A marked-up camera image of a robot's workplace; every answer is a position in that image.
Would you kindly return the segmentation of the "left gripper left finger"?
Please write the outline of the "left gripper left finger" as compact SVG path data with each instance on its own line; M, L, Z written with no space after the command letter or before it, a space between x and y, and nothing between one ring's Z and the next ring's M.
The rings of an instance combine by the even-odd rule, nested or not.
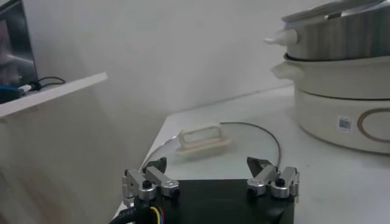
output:
M125 206L137 198L141 201L152 201L157 193L162 197L177 198L180 195L180 185L165 175L167 159L162 157L150 161L140 171L126 169L122 176L122 196Z

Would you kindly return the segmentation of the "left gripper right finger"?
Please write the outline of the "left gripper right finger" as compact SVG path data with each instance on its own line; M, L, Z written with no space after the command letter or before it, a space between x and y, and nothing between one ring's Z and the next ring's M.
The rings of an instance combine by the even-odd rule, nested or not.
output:
M247 157L252 178L247 180L248 191L260 197L270 194L274 198L299 196L300 173L295 167L278 167L266 159Z

